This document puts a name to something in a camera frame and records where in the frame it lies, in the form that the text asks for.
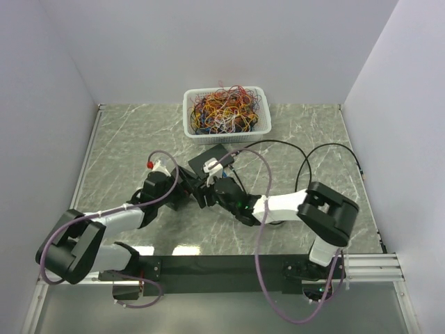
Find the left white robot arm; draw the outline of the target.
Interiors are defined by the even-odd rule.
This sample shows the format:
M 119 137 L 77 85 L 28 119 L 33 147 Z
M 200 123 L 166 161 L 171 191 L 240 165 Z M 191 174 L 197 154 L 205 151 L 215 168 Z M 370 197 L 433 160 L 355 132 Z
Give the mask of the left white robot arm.
M 140 253 L 122 242 L 107 246 L 103 241 L 127 230 L 144 228 L 164 205 L 178 209 L 202 184 L 203 180 L 182 167 L 169 174 L 157 170 L 148 174 L 129 201 L 106 214 L 69 209 L 39 247 L 35 261 L 42 270 L 71 284 L 96 271 L 116 271 L 125 280 L 135 278 L 141 268 Z

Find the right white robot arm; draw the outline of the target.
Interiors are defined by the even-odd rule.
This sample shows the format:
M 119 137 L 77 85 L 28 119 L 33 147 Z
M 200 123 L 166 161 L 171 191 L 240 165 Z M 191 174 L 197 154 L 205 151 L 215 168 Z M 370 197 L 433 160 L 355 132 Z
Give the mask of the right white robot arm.
M 337 249 L 345 248 L 359 214 L 359 205 L 321 182 L 284 195 L 252 195 L 231 177 L 212 177 L 197 191 L 201 207 L 220 205 L 246 226 L 301 221 L 316 234 L 306 270 L 320 278 L 330 270 Z

